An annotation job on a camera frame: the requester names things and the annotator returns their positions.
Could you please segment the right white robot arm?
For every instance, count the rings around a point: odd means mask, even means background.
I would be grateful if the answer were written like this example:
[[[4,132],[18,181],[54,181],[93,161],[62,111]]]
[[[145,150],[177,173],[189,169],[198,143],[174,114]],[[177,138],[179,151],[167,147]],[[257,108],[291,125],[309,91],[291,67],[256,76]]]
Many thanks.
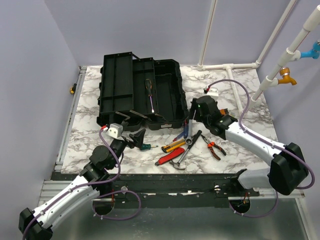
[[[209,95],[193,98],[190,116],[203,123],[214,136],[240,145],[267,164],[268,167],[264,169],[242,169],[234,176],[230,191],[236,196],[253,188],[273,188],[288,196],[309,175],[301,148],[297,144],[285,145],[251,132],[235,117],[222,114],[217,102]]]

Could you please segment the steel claw hammer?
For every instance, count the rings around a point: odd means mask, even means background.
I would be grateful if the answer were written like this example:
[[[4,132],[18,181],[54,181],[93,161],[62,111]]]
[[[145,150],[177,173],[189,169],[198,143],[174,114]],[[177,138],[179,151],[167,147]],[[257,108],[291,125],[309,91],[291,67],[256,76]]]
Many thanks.
[[[185,170],[185,168],[180,167],[180,165],[181,165],[182,161],[185,159],[185,157],[188,154],[188,152],[193,147],[193,145],[196,143],[196,141],[198,140],[198,138],[200,137],[201,134],[202,134],[202,131],[198,130],[197,133],[194,135],[194,137],[191,139],[192,140],[191,145],[189,145],[187,147],[187,149],[184,151],[184,153],[181,155],[181,157],[179,158],[179,160],[177,162],[174,162],[173,160],[171,160],[169,162],[175,169],[177,169],[177,170]]]

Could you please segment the green stubby screwdriver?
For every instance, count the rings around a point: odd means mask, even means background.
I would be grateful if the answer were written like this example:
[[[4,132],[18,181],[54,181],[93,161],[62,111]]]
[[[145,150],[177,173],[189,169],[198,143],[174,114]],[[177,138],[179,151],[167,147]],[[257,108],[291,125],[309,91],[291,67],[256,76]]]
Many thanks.
[[[157,147],[158,147],[158,145],[143,143],[139,149],[141,151],[146,151],[146,150],[151,150],[152,148],[157,148]]]

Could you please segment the black plastic toolbox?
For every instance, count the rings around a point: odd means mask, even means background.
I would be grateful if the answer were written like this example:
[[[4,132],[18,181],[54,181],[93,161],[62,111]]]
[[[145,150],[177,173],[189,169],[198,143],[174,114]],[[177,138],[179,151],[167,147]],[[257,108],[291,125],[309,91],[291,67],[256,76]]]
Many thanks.
[[[179,129],[189,115],[180,64],[174,59],[139,58],[132,52],[107,54],[100,69],[99,126],[123,124],[134,132]],[[152,84],[151,102],[145,80]]]

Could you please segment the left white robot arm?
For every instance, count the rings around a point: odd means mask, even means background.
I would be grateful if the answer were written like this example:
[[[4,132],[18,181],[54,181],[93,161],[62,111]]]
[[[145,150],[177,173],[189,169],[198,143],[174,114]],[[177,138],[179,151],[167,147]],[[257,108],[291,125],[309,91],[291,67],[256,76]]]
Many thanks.
[[[113,184],[121,175],[120,157],[126,147],[141,147],[145,132],[142,129],[126,139],[122,136],[122,125],[101,127],[98,134],[107,133],[113,139],[111,144],[101,136],[103,144],[93,150],[89,162],[67,187],[41,206],[20,212],[18,228],[22,239],[50,240],[54,228],[83,204],[115,195]]]

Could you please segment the orange handled screwdriver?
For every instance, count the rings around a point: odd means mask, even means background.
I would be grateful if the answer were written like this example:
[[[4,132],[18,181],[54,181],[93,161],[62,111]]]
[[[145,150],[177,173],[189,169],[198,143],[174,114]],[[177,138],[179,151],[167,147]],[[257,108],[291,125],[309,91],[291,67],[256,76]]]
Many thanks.
[[[154,106],[153,106],[153,92],[152,92],[152,83],[150,79],[145,80],[145,87],[147,89],[148,97],[150,100],[151,112],[154,113]]]

